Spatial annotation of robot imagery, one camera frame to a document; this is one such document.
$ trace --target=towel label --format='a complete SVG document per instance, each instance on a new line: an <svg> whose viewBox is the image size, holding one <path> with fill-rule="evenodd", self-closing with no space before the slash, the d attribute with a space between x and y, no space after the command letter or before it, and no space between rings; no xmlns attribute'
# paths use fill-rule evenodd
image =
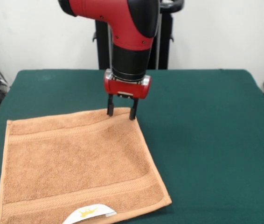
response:
<svg viewBox="0 0 264 224"><path fill-rule="evenodd" d="M115 210L104 204L93 204L75 210L71 213L71 215L69 215L69 217L67 217L63 224L73 224L96 216L105 215L105 217L109 217L116 214Z"/></svg>

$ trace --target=white wall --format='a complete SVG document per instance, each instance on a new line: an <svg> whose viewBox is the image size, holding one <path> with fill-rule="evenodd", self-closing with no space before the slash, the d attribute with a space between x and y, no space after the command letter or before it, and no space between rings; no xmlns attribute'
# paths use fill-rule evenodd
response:
<svg viewBox="0 0 264 224"><path fill-rule="evenodd" d="M97 68L94 21L57 0L0 0L0 69ZM234 68L264 81L264 0L186 0L174 15L171 69Z"/></svg>

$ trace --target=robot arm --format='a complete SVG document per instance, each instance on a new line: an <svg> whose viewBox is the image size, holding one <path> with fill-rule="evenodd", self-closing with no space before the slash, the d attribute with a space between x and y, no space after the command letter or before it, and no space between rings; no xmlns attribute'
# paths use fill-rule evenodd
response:
<svg viewBox="0 0 264 224"><path fill-rule="evenodd" d="M107 22L112 31L112 69L104 77L109 93L108 114L112 116L112 96L134 99L130 119L135 118L138 98L147 96L151 78L146 69L156 35L159 0L59 0L72 16Z"/></svg>

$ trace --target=towel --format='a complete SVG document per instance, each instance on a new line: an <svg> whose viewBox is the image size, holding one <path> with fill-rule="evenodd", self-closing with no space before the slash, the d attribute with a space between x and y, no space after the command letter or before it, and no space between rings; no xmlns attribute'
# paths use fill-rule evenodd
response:
<svg viewBox="0 0 264 224"><path fill-rule="evenodd" d="M61 224L76 209L117 212L83 224L110 224L171 203L129 108L7 121L0 224Z"/></svg>

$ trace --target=green tablecloth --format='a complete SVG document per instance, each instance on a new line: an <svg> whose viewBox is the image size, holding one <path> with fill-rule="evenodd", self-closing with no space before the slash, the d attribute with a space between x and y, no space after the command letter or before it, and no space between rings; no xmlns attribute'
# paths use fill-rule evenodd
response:
<svg viewBox="0 0 264 224"><path fill-rule="evenodd" d="M7 119L105 108L103 71L21 71ZM173 204L124 223L264 224L264 95L244 70L149 71L138 120ZM131 106L115 98L115 106Z"/></svg>

